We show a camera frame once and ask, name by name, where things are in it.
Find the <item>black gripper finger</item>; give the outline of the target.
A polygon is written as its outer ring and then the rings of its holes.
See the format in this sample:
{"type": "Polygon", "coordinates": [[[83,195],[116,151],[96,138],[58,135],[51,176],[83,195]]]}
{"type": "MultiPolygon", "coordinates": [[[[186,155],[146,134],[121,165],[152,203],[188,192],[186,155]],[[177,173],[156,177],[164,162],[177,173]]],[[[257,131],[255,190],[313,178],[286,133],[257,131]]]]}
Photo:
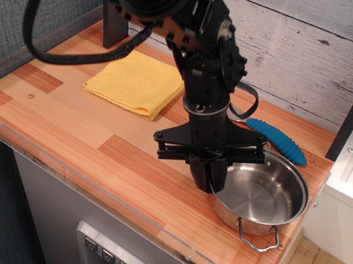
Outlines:
{"type": "Polygon", "coordinates": [[[191,156],[189,159],[189,166],[197,188],[205,193],[211,193],[211,188],[209,187],[209,163],[191,156]]]}
{"type": "Polygon", "coordinates": [[[222,158],[208,161],[206,165],[206,190],[219,192],[224,189],[227,167],[227,161],[222,158]]]}

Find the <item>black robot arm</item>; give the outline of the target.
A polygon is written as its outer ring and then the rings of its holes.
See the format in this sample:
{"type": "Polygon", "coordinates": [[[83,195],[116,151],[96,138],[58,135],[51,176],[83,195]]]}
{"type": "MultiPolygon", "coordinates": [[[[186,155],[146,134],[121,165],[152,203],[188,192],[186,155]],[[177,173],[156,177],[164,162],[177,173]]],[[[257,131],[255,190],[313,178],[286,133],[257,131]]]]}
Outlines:
{"type": "Polygon", "coordinates": [[[184,80],[189,121],[155,133],[159,158],[184,160],[207,193],[223,190],[233,163],[263,163],[265,137],[238,127],[227,113],[247,62],[224,1],[107,1],[129,22],[166,39],[184,80]]]}

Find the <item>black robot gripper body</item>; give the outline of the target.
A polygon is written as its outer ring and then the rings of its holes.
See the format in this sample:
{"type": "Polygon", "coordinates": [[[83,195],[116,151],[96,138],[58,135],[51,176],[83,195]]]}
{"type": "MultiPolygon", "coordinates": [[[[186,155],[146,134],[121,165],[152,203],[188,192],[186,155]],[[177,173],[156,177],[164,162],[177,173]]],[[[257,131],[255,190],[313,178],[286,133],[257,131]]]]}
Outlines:
{"type": "Polygon", "coordinates": [[[158,158],[201,162],[264,164],[264,135],[242,128],[226,113],[215,115],[189,114],[189,122],[154,133],[158,158]]]}

